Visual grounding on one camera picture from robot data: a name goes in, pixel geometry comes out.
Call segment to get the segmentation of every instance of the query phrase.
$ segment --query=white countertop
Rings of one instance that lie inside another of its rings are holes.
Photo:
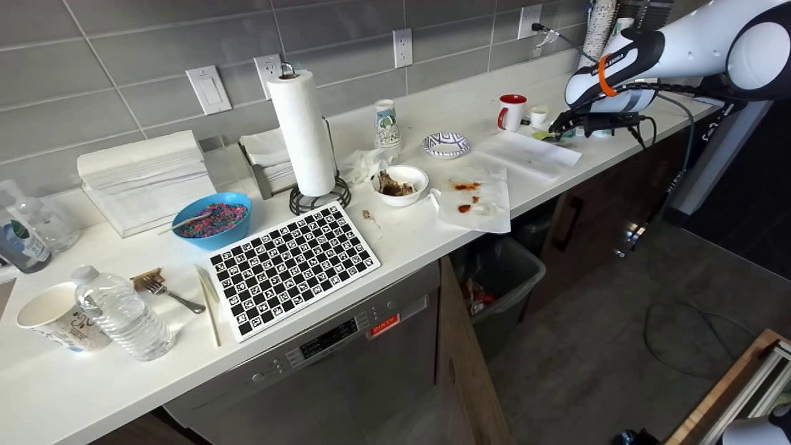
[[[526,93],[533,103],[550,103],[555,111],[562,111],[562,90],[573,65],[576,55],[562,51],[399,99],[402,164],[421,166],[430,177],[465,166],[507,166],[482,155],[494,139],[498,96],[519,91]],[[707,103],[685,103],[697,116],[707,111]],[[687,116],[665,102],[657,102],[649,114],[657,119],[661,137],[687,125]],[[339,150],[371,149],[374,107],[339,114],[330,122]],[[421,141],[436,130],[465,133],[475,144],[473,154],[458,160],[425,155]],[[573,149],[583,154],[581,160],[557,180],[507,166],[512,217],[641,150],[628,130],[618,130],[618,137],[603,141],[581,139],[573,141]],[[236,344],[230,321],[221,319],[222,347],[215,347],[209,313],[193,316],[172,298],[157,298],[154,310],[178,329],[178,342],[172,353],[152,364],[135,362],[119,347],[110,347],[94,355],[70,353],[32,332],[19,329],[14,321],[19,310],[38,290],[64,281],[79,265],[136,275],[154,266],[190,271],[193,265],[206,265],[209,259],[209,253],[175,240],[172,233],[122,240],[106,222],[93,224],[84,238],[70,253],[58,254],[47,270],[20,275],[5,307],[0,321],[4,442],[90,442],[101,437],[480,238],[480,233],[473,229],[440,224],[429,198],[414,208],[384,208],[363,186],[353,186],[353,202],[346,212],[378,254],[381,270],[294,312],[246,344]],[[273,201],[257,202],[253,228],[263,233],[290,217],[288,196],[276,196]],[[200,302],[198,284],[180,292]]]

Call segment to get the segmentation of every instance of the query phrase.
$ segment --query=electrical outlet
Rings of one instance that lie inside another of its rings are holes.
[[[221,114],[230,108],[219,67],[210,65],[210,67],[189,69],[189,78],[193,83],[193,91],[200,102],[204,114]]]
[[[414,65],[414,30],[393,30],[393,65],[408,67]]]
[[[519,30],[517,30],[517,40],[526,40],[533,35],[538,35],[533,28],[535,22],[541,22],[541,4],[530,4],[519,10]]]
[[[266,57],[255,57],[255,71],[257,71],[257,82],[266,90],[266,99],[271,96],[268,82],[281,78],[282,75],[282,57],[281,55],[266,55]]]

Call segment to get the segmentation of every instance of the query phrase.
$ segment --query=gray tile wall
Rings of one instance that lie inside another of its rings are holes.
[[[253,57],[318,75],[324,114],[404,96],[566,49],[514,40],[541,0],[4,0],[0,177],[32,193],[78,186],[88,150],[193,128],[237,141],[276,128]],[[544,22],[583,40],[588,0],[544,0]],[[393,69],[392,31],[416,65]],[[234,108],[204,116],[185,69],[215,65]]]

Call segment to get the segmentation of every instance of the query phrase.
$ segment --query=red mug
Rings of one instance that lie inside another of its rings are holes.
[[[498,128],[519,130],[524,111],[526,111],[526,96],[522,96],[522,93],[503,93],[501,96]]]

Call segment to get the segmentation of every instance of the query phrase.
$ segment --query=black and white patterned tray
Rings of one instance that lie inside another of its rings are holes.
[[[331,202],[213,254],[210,265],[242,342],[381,263]]]

